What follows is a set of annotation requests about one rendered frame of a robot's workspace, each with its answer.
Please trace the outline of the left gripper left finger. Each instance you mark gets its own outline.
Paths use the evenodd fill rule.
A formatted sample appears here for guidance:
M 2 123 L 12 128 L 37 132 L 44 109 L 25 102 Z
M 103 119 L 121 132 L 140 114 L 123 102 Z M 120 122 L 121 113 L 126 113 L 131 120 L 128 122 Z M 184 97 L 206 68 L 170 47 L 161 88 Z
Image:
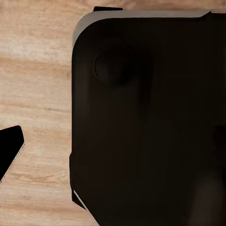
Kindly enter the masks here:
M 0 181 L 24 143 L 19 125 L 0 130 Z

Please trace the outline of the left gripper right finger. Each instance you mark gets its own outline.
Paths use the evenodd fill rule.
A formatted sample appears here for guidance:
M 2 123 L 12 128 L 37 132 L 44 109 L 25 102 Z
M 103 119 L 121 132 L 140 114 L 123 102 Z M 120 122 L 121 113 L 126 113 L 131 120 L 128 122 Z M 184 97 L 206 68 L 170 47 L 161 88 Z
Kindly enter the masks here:
M 226 127 L 215 126 L 211 141 L 226 162 Z

